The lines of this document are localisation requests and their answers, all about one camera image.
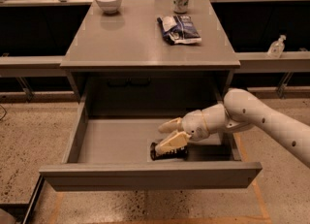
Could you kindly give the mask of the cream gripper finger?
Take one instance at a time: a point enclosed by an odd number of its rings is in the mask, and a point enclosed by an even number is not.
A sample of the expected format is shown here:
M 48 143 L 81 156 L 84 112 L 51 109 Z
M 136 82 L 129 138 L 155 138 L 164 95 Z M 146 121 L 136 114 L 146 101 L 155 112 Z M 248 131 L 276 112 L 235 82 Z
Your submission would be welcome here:
M 171 133 L 173 131 L 182 131 L 182 118 L 178 117 L 161 124 L 158 127 L 160 133 Z
M 173 131 L 166 138 L 155 145 L 157 155 L 163 155 L 171 151 L 185 147 L 191 136 L 185 131 Z

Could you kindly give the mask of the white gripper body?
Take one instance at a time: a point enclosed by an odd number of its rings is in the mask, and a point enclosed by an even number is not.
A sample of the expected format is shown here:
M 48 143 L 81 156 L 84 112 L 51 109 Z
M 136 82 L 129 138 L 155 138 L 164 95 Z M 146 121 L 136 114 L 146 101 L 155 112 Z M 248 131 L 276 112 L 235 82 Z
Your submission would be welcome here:
M 183 130 L 191 136 L 193 141 L 207 139 L 210 136 L 203 113 L 200 110 L 184 115 L 181 123 Z

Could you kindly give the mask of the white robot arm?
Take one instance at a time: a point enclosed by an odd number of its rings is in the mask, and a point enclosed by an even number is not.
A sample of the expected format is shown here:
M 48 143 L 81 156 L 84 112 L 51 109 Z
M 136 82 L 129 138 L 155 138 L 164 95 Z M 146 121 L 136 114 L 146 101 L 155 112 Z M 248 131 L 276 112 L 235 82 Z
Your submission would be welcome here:
M 158 131 L 168 136 L 151 145 L 153 160 L 182 157 L 188 142 L 215 133 L 235 133 L 256 126 L 310 167 L 310 126 L 284 115 L 243 89 L 229 90 L 224 101 L 203 110 L 167 121 Z

